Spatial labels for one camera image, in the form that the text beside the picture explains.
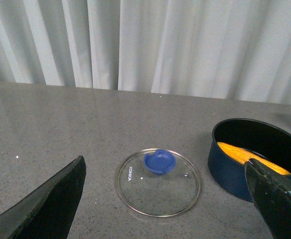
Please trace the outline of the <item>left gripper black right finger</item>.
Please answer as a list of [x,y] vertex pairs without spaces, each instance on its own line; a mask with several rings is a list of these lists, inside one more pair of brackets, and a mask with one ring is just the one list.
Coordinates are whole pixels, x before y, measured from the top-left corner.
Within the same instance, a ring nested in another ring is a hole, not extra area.
[[248,191],[275,239],[291,239],[291,180],[250,159],[244,164]]

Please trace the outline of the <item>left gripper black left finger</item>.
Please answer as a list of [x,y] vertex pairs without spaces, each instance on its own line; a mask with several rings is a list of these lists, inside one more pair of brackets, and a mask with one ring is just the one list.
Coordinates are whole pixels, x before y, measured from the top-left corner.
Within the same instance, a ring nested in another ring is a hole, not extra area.
[[41,186],[0,214],[0,239],[65,239],[86,178],[78,156]]

